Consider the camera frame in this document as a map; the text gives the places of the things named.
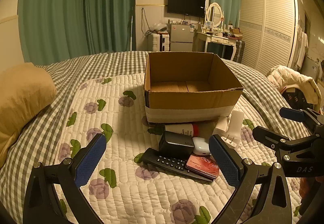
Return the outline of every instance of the gingham bed sheet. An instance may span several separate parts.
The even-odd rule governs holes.
[[[52,77],[58,95],[23,129],[18,141],[10,148],[7,161],[0,170],[0,200],[19,224],[22,223],[23,202],[32,165],[54,162],[64,121],[78,86],[89,79],[143,73],[148,52],[104,53],[41,66]],[[291,139],[308,135],[299,123],[282,119],[281,107],[289,107],[264,75],[231,61],[225,63],[244,87],[243,96],[259,112],[267,127]]]

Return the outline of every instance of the pillow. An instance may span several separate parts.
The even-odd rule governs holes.
[[[32,63],[0,72],[0,168],[22,128],[51,104],[56,94],[51,76]]]

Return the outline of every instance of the wardrobe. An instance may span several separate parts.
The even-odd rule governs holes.
[[[297,0],[241,0],[242,64],[264,75],[276,65],[291,67],[297,26]]]

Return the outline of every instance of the silver screw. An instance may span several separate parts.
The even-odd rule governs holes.
[[[281,168],[281,164],[279,164],[279,163],[277,163],[277,162],[274,163],[274,166],[275,166],[276,168],[278,168],[278,169]]]
[[[65,159],[63,160],[63,164],[64,164],[64,165],[69,165],[69,164],[71,164],[71,162],[72,162],[72,159],[71,159],[71,158],[65,158]]]
[[[252,164],[252,160],[249,158],[246,158],[246,159],[244,159],[244,163],[246,163],[247,165],[250,165],[250,164]]]
[[[34,168],[39,168],[41,166],[40,162],[35,162],[34,163]]]

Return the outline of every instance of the television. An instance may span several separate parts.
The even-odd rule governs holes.
[[[204,18],[205,3],[206,0],[168,0],[167,12]]]

